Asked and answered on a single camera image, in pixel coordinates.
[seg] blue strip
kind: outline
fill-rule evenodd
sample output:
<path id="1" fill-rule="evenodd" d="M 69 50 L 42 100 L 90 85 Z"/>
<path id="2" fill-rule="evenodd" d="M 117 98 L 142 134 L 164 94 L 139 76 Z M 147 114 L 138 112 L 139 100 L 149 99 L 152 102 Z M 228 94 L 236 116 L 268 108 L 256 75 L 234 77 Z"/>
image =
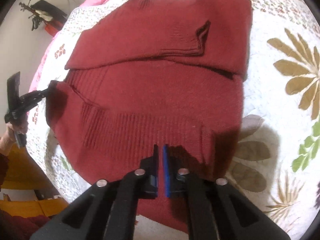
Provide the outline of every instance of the blue strip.
<path id="1" fill-rule="evenodd" d="M 163 174 L 165 196 L 170 197 L 170 174 L 168 164 L 168 145 L 163 146 Z"/>

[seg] brown petal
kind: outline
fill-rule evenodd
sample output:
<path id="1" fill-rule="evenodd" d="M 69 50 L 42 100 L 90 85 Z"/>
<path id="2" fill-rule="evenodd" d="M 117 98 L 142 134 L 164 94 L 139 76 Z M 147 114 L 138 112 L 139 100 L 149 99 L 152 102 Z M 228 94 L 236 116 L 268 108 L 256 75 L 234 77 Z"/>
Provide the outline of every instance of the brown petal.
<path id="1" fill-rule="evenodd" d="M 256 130 L 264 122 L 264 119 L 255 114 L 249 114 L 242 119 L 239 140 L 242 140 L 250 135 L 253 135 Z"/>
<path id="2" fill-rule="evenodd" d="M 237 145 L 235 157 L 247 161 L 262 161 L 270 158 L 270 151 L 263 142 L 240 142 Z"/>
<path id="3" fill-rule="evenodd" d="M 278 49 L 282 51 L 284 54 L 286 54 L 288 57 L 293 57 L 296 60 L 303 62 L 301 57 L 293 50 L 291 49 L 288 45 L 284 44 L 281 40 L 278 38 L 273 38 L 267 41 L 268 44 L 270 44 L 272 47 L 275 49 Z"/>
<path id="4" fill-rule="evenodd" d="M 314 65 L 314 63 L 313 63 L 313 58 L 312 58 L 312 55 L 311 55 L 311 51 L 310 51 L 310 49 L 309 49 L 309 46 L 308 46 L 308 43 L 306 43 L 306 41 L 301 37 L 301 35 L 298 33 L 298 37 L 299 37 L 299 40 L 300 40 L 300 42 L 302 43 L 302 45 L 303 45 L 303 47 L 304 47 L 304 49 L 305 49 L 305 51 L 306 51 L 306 54 L 307 54 L 307 56 L 308 56 L 308 62 L 310 63 L 310 64 L 312 64 L 312 65 Z"/>
<path id="5" fill-rule="evenodd" d="M 301 92 L 304 88 L 311 84 L 314 77 L 294 77 L 287 82 L 285 86 L 285 92 L 288 95 L 294 95 Z"/>
<path id="6" fill-rule="evenodd" d="M 295 77 L 310 73 L 310 71 L 305 67 L 289 60 L 281 59 L 275 62 L 273 65 L 284 76 Z"/>
<path id="7" fill-rule="evenodd" d="M 315 98 L 313 99 L 312 115 L 311 115 L 312 120 L 316 119 L 319 115 L 319 104 L 320 104 L 320 100 L 319 100 L 319 84 L 318 84 L 317 92 L 316 92 Z"/>
<path id="8" fill-rule="evenodd" d="M 316 67 L 319 69 L 320 56 L 316 46 L 313 48 L 313 56 L 315 57 Z"/>
<path id="9" fill-rule="evenodd" d="M 252 192 L 266 189 L 267 181 L 257 170 L 234 161 L 230 167 L 230 174 L 241 188 Z"/>
<path id="10" fill-rule="evenodd" d="M 302 95 L 299 108 L 302 110 L 307 110 L 311 104 L 311 101 L 313 100 L 313 96 L 315 94 L 317 87 L 317 82 L 314 82 L 311 87 L 308 88 L 306 92 Z"/>
<path id="11" fill-rule="evenodd" d="M 304 50 L 303 45 L 296 39 L 296 37 L 294 35 L 292 35 L 292 33 L 284 28 L 285 33 L 287 34 L 287 36 L 289 37 L 289 39 L 291 40 L 291 42 L 293 43 L 293 45 L 296 47 L 297 51 L 301 54 L 301 56 L 303 56 L 303 58 L 309 62 L 308 56 Z"/>

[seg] bedspread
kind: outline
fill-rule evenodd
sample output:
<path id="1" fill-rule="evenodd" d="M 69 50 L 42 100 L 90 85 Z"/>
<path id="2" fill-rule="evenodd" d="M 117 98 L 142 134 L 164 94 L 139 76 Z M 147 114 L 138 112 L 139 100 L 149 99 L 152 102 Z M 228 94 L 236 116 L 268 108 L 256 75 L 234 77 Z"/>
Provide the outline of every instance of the bedspread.
<path id="1" fill-rule="evenodd" d="M 63 81 L 81 31 L 126 1 L 75 9 L 48 51 L 37 89 Z M 302 0 L 251 1 L 243 124 L 227 178 L 298 240 L 320 207 L 320 27 Z M 73 201 L 90 185 L 72 169 L 47 126 L 45 100 L 30 111 L 28 121 L 28 152 L 63 197 Z M 137 220 L 143 222 L 136 226 L 135 239 L 187 239 L 144 217 Z"/>

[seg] bed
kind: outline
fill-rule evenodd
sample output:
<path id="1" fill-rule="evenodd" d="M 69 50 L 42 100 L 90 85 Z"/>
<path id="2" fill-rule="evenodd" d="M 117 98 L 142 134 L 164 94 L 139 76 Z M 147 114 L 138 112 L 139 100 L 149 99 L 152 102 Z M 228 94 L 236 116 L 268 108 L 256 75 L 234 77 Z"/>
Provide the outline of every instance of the bed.
<path id="1" fill-rule="evenodd" d="M 63 81 L 83 30 L 127 0 L 87 0 L 48 47 L 30 91 Z M 303 0 L 251 0 L 253 25 L 244 112 L 229 182 L 298 240 L 320 207 L 320 27 Z M 71 167 L 46 124 L 45 100 L 28 116 L 27 150 L 72 202 L 90 185 Z M 188 239 L 137 216 L 134 239 Z"/>

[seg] white wall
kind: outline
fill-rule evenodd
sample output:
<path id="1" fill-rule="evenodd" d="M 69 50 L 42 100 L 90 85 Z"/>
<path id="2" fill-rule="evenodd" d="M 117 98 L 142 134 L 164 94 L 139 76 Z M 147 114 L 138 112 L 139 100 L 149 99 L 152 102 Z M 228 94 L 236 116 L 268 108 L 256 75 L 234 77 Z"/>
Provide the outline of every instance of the white wall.
<path id="1" fill-rule="evenodd" d="M 68 15 L 85 0 L 46 0 Z M 16 0 L 2 25 L 0 26 L 0 136 L 5 130 L 3 116 L 7 110 L 6 80 L 14 73 L 21 71 L 20 95 L 28 92 L 30 83 L 40 60 L 52 37 L 44 30 L 42 23 L 37 30 L 31 31 L 30 12 L 20 11 Z"/>

